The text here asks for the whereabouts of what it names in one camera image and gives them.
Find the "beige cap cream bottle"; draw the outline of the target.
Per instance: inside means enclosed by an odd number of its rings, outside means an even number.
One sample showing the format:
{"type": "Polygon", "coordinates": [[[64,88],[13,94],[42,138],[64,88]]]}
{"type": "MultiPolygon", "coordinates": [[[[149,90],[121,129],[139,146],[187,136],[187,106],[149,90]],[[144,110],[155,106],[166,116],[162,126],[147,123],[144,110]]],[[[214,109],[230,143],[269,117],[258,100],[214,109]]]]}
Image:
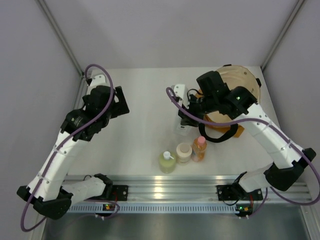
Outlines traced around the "beige cap cream bottle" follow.
{"type": "Polygon", "coordinates": [[[180,143],[176,147],[177,163],[180,165],[186,165],[191,160],[192,147],[187,143],[180,143]]]}

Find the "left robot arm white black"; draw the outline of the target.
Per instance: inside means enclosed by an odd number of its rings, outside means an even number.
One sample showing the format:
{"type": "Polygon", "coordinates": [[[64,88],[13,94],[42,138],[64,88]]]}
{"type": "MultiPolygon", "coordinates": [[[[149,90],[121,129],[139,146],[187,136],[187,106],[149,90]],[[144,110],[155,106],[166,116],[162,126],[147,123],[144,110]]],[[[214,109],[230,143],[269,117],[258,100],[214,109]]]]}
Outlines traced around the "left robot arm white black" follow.
{"type": "Polygon", "coordinates": [[[87,199],[117,199],[113,181],[102,173],[77,183],[64,183],[73,162],[93,136],[111,119],[130,112],[121,86],[111,90],[98,85],[82,99],[83,106],[66,115],[52,152],[37,176],[17,190],[17,195],[30,202],[36,212],[52,220],[60,219],[71,206],[87,199]]]}

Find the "white bottle black cap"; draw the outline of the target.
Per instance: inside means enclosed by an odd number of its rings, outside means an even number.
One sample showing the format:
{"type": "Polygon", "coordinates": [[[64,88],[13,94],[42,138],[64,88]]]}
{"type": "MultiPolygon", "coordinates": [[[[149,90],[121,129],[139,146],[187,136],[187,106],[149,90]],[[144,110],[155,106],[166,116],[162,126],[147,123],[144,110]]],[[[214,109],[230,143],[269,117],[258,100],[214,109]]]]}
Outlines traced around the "white bottle black cap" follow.
{"type": "Polygon", "coordinates": [[[182,118],[178,115],[175,117],[173,131],[181,136],[187,136],[190,133],[192,127],[188,125],[182,125],[181,120],[182,118]]]}

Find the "tan canvas tote bag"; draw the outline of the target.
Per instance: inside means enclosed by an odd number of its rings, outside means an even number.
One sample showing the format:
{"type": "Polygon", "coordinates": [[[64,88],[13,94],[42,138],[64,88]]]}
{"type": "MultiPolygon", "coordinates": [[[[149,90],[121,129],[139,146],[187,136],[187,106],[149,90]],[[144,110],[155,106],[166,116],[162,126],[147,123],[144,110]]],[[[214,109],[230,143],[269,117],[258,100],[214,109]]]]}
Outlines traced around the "tan canvas tote bag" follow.
{"type": "MultiPolygon", "coordinates": [[[[240,65],[224,65],[216,70],[221,80],[227,85],[227,95],[222,97],[223,113],[214,111],[203,116],[205,121],[211,123],[229,123],[239,115],[247,113],[253,103],[259,103],[261,98],[260,79],[246,67],[240,65]]],[[[230,138],[238,138],[244,132],[244,127],[239,124],[228,126],[215,126],[200,123],[198,130],[208,142],[222,143],[230,138]]]]}

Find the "orange bottle pink cap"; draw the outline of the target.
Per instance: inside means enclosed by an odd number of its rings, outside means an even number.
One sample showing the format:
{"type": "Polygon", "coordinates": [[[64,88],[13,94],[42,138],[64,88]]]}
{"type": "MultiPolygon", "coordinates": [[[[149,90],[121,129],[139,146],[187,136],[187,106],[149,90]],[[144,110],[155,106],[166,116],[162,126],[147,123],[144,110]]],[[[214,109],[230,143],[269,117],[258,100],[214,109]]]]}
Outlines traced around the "orange bottle pink cap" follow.
{"type": "Polygon", "coordinates": [[[207,142],[204,136],[199,136],[192,143],[191,159],[194,162],[201,162],[205,158],[207,142]]]}

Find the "green pump bottle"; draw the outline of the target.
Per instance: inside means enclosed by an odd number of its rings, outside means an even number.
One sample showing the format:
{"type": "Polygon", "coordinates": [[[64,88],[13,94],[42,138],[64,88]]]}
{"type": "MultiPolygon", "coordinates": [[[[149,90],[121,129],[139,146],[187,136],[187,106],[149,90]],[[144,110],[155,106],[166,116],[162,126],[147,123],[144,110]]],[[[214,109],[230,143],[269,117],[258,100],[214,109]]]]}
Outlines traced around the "green pump bottle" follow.
{"type": "Polygon", "coordinates": [[[164,151],[159,155],[158,164],[161,172],[165,174],[172,173],[176,168],[176,155],[170,151],[164,151]]]}

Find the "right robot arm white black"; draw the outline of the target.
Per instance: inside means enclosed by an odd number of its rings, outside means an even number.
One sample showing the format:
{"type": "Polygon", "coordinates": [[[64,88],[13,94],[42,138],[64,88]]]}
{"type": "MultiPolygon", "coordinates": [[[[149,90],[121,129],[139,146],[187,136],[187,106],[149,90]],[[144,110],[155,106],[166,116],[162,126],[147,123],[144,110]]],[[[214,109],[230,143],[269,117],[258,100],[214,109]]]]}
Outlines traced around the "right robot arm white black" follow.
{"type": "Polygon", "coordinates": [[[274,192],[287,191],[312,167],[316,153],[294,144],[265,114],[258,99],[242,85],[230,88],[218,71],[209,71],[197,78],[202,91],[200,97],[187,98],[187,105],[179,104],[175,90],[166,89],[167,95],[178,108],[182,126],[242,126],[264,148],[273,162],[255,171],[245,171],[232,184],[233,194],[244,199],[261,188],[274,192]]]}

